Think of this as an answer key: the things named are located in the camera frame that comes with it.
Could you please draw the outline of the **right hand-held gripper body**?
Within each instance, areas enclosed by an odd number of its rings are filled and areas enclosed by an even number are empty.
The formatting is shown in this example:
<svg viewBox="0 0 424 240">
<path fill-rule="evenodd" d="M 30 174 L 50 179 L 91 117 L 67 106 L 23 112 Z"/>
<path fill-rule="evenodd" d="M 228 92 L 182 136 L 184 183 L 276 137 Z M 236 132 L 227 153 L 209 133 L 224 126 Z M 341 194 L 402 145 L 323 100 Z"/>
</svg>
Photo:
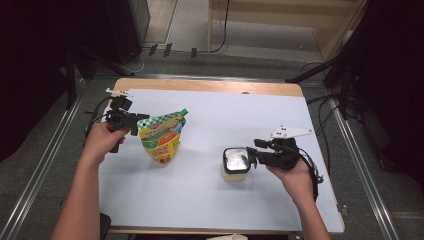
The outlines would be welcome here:
<svg viewBox="0 0 424 240">
<path fill-rule="evenodd" d="M 283 170 L 291 170 L 296 166 L 299 159 L 302 159 L 310 169 L 314 168 L 314 163 L 307 153 L 301 154 L 301 149 L 297 146 L 296 137 L 312 134 L 311 129 L 303 129 L 281 125 L 270 135 L 269 149 L 273 152 L 258 151 L 260 164 L 277 167 Z"/>
</svg>

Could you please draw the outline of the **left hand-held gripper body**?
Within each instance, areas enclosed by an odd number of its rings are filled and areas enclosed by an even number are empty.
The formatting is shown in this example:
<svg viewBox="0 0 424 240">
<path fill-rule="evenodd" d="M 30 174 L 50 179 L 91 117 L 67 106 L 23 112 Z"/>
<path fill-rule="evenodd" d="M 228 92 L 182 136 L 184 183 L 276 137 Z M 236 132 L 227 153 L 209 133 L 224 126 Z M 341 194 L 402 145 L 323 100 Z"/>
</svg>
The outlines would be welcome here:
<svg viewBox="0 0 424 240">
<path fill-rule="evenodd" d="M 132 95 L 125 91 L 106 89 L 111 94 L 109 110 L 106 113 L 106 121 L 112 124 L 112 131 L 121 128 L 130 128 L 131 123 L 135 121 L 135 115 L 128 112 L 132 105 Z"/>
</svg>

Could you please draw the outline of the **yellow spout pouch green cap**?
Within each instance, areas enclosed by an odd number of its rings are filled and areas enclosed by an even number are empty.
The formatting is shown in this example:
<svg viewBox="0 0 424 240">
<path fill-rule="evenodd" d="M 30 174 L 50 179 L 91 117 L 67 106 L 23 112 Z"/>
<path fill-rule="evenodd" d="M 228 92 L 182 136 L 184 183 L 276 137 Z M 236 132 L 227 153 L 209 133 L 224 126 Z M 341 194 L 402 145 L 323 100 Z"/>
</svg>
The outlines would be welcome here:
<svg viewBox="0 0 424 240">
<path fill-rule="evenodd" d="M 174 158 L 187 114 L 188 111 L 182 109 L 137 122 L 139 137 L 145 151 L 159 164 L 167 166 Z"/>
</svg>

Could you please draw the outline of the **person's left hand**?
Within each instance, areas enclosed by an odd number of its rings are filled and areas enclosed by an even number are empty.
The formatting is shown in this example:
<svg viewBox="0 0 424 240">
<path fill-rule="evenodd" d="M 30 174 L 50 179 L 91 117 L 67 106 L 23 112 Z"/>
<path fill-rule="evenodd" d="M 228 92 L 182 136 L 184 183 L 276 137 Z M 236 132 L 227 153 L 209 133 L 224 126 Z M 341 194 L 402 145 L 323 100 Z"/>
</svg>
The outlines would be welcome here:
<svg viewBox="0 0 424 240">
<path fill-rule="evenodd" d="M 109 122 L 95 123 L 86 139 L 80 161 L 100 165 L 106 154 L 116 144 L 122 143 L 129 132 L 126 127 L 113 130 Z"/>
</svg>

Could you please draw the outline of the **person's right hand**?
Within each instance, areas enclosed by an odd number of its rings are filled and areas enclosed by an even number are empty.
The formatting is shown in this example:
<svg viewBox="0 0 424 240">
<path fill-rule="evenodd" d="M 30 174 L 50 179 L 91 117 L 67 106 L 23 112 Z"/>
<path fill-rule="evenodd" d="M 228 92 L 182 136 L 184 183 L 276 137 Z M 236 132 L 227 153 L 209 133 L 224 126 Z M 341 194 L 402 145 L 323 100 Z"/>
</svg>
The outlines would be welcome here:
<svg viewBox="0 0 424 240">
<path fill-rule="evenodd" d="M 267 166 L 283 184 L 289 196 L 298 208 L 314 204 L 313 184 L 308 166 L 299 160 L 291 170 Z"/>
</svg>

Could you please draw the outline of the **black metal stand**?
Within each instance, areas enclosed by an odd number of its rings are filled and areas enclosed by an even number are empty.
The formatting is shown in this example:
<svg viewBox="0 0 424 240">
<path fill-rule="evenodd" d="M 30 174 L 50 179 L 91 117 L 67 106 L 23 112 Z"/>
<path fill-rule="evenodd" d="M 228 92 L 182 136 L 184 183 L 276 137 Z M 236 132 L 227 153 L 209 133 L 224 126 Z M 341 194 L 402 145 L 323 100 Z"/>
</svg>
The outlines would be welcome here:
<svg viewBox="0 0 424 240">
<path fill-rule="evenodd" d="M 77 90 L 75 70 L 78 70 L 84 78 L 94 78 L 95 71 L 90 60 L 97 61 L 115 72 L 118 76 L 132 76 L 129 70 L 119 67 L 117 64 L 107 60 L 93 50 L 82 46 L 69 46 L 65 54 L 65 79 L 67 87 L 66 110 L 69 110 L 76 103 Z"/>
</svg>

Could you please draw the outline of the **black cabinet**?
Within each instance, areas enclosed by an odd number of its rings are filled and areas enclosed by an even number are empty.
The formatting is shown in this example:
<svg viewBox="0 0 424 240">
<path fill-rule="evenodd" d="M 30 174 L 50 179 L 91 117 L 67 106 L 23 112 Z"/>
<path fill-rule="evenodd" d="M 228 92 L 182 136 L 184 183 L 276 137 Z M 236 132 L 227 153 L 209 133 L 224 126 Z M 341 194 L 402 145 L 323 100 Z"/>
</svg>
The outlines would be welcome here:
<svg viewBox="0 0 424 240">
<path fill-rule="evenodd" d="M 147 0 L 105 0 L 111 23 L 115 53 L 118 63 L 129 61 L 143 50 L 150 23 Z"/>
</svg>

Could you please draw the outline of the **black seat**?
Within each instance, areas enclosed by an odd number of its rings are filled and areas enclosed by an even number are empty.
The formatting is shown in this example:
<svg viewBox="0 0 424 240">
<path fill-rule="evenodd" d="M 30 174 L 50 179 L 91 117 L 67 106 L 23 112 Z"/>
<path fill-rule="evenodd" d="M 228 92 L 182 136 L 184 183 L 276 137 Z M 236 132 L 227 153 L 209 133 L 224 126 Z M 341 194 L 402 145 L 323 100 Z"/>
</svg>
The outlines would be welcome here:
<svg viewBox="0 0 424 240">
<path fill-rule="evenodd" d="M 111 218 L 101 213 L 100 214 L 100 240 L 105 240 L 111 226 Z"/>
</svg>

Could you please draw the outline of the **dark curtain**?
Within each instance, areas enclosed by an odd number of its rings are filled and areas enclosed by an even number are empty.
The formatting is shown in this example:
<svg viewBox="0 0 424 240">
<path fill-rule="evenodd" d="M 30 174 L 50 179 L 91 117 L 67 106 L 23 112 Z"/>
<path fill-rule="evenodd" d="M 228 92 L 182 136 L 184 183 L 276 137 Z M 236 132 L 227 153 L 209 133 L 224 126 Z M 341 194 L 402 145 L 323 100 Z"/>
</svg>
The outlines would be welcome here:
<svg viewBox="0 0 424 240">
<path fill-rule="evenodd" d="M 0 0 L 0 162 L 62 95 L 65 54 L 82 46 L 90 0 Z"/>
<path fill-rule="evenodd" d="M 383 166 L 424 186 L 424 0 L 368 0 L 349 42 L 362 123 Z"/>
</svg>

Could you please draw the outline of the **metal floor rail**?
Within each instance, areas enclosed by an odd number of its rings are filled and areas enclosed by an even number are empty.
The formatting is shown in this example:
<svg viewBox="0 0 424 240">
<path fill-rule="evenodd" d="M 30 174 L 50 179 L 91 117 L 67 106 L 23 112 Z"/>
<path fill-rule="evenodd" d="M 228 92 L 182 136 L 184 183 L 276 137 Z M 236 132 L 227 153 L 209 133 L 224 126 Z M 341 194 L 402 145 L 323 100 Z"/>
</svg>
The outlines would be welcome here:
<svg viewBox="0 0 424 240">
<path fill-rule="evenodd" d="M 8 218 L 4 228 L 0 232 L 0 240 L 15 240 L 18 232 L 32 207 L 33 202 L 44 182 L 44 179 L 53 163 L 57 151 L 59 150 L 64 137 L 71 125 L 81 103 L 82 96 L 87 88 L 85 82 L 80 82 L 77 85 L 76 100 L 71 105 L 69 110 L 66 110 L 62 115 L 58 126 L 52 137 L 49 140 L 47 147 L 45 148 L 43 155 L 41 156 L 35 170 L 33 171 L 31 178 L 26 184 L 24 191 L 18 198 L 18 201 L 14 205 L 13 211 Z"/>
<path fill-rule="evenodd" d="M 274 78 L 253 78 L 253 77 L 232 77 L 232 76 L 200 76 L 200 75 L 174 75 L 174 74 L 141 74 L 141 75 L 106 75 L 97 74 L 96 79 L 120 79 L 120 78 L 140 78 L 140 79 L 179 79 L 179 80 L 212 80 L 212 81 L 241 81 L 241 82 L 261 82 L 261 83 L 286 83 L 285 79 L 274 79 Z"/>
<path fill-rule="evenodd" d="M 345 120 L 340 112 L 338 101 L 331 100 L 330 106 L 347 145 L 349 154 L 355 166 L 356 172 L 367 196 L 373 215 L 377 221 L 384 240 L 400 240 L 392 218 L 382 196 L 374 182 L 374 179 L 366 165 L 365 159 L 357 144 L 349 122 Z"/>
</svg>

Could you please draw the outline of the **light wooden frame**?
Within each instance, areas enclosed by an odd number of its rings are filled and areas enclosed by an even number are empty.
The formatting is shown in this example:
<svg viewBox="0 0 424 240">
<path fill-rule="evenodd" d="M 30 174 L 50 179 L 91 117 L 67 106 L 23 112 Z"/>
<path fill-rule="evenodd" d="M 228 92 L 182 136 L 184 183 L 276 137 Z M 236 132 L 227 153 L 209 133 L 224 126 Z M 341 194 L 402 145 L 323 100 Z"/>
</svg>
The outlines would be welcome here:
<svg viewBox="0 0 424 240">
<path fill-rule="evenodd" d="M 347 33 L 361 21 L 369 0 L 209 0 L 207 50 L 212 21 L 306 27 L 312 30 L 324 60 L 339 52 Z"/>
</svg>

